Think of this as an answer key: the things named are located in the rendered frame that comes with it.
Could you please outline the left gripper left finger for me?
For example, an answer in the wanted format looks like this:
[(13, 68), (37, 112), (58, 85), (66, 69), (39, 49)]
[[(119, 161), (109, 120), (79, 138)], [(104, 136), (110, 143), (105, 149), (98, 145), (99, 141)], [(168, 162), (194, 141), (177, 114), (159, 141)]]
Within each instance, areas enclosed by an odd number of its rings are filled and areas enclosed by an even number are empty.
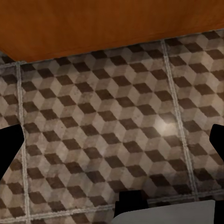
[(0, 180), (24, 143), (20, 124), (0, 129)]

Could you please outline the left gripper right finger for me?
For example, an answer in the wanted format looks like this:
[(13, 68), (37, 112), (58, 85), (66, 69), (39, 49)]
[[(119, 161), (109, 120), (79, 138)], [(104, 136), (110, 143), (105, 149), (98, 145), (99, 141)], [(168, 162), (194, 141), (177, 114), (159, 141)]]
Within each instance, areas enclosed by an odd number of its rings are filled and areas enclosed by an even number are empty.
[(209, 140), (224, 161), (224, 126), (214, 124), (210, 132)]

